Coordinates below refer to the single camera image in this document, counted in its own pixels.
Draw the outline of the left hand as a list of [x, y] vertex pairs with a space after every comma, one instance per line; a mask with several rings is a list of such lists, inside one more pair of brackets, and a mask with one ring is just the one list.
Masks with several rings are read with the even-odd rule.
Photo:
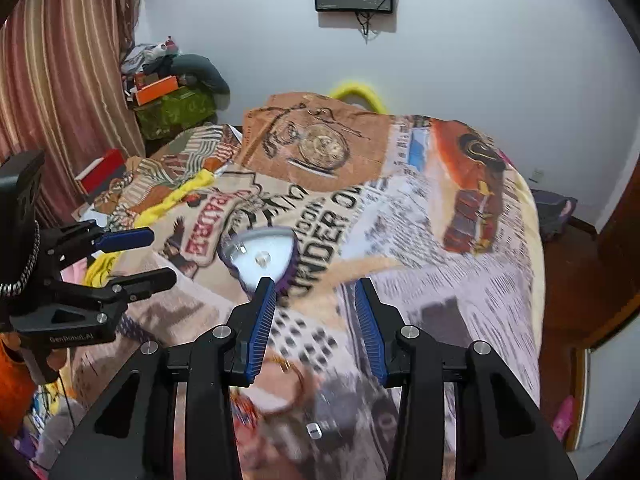
[[25, 348], [19, 346], [17, 353], [26, 364], [30, 378], [37, 386], [53, 384], [67, 362], [66, 349]]

